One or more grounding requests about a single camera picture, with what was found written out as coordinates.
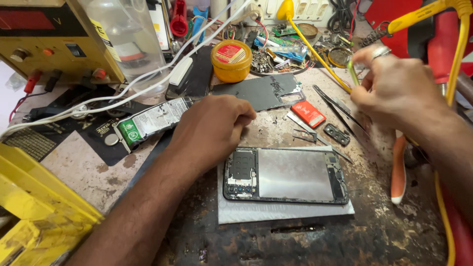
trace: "phone battery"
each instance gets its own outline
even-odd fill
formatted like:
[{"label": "phone battery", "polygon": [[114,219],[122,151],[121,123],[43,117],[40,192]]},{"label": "phone battery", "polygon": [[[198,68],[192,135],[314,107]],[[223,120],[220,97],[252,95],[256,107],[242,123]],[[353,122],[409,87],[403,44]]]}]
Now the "phone battery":
[{"label": "phone battery", "polygon": [[291,110],[294,111],[294,113],[304,120],[304,122],[306,122],[311,128],[315,128],[326,119],[326,117],[308,101],[296,103],[291,107]]},{"label": "phone battery", "polygon": [[131,153],[150,136],[175,127],[192,104],[189,97],[160,103],[119,121],[114,126],[115,132],[125,149]]}]

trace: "orange jar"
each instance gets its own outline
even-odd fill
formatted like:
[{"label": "orange jar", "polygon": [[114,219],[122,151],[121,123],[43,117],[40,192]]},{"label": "orange jar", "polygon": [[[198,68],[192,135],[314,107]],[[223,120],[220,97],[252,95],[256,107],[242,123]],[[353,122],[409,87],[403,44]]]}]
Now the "orange jar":
[{"label": "orange jar", "polygon": [[210,60],[215,76],[219,80],[234,83],[248,76],[253,56],[251,49],[245,43],[225,40],[212,48]]}]

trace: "ring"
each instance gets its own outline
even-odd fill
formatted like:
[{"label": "ring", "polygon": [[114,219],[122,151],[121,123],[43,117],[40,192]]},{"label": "ring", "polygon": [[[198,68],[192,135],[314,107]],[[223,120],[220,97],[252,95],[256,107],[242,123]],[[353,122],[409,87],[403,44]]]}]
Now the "ring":
[{"label": "ring", "polygon": [[391,49],[387,46],[381,46],[379,48],[376,48],[375,51],[371,54],[371,60],[375,60],[376,58],[383,56],[383,55],[388,55],[391,54]]}]

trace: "orange handle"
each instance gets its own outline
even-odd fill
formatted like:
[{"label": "orange handle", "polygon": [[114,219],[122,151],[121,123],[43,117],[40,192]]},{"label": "orange handle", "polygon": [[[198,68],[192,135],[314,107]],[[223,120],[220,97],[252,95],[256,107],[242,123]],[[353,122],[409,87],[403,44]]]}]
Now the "orange handle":
[{"label": "orange handle", "polygon": [[406,168],[404,166],[404,150],[407,147],[406,137],[402,134],[396,138],[393,147],[393,173],[391,176],[391,201],[401,203],[406,191]]}]

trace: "white foam sheet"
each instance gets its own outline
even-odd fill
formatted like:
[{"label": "white foam sheet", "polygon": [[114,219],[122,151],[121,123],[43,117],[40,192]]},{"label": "white foam sheet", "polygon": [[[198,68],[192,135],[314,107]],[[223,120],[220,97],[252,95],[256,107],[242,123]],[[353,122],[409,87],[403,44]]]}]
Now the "white foam sheet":
[{"label": "white foam sheet", "polygon": [[[332,150],[330,146],[295,147],[287,149],[313,151]],[[351,200],[346,205],[230,201],[224,198],[222,193],[224,172],[223,169],[224,163],[219,164],[217,168],[219,224],[344,215],[355,213],[355,209],[351,204]]]}]

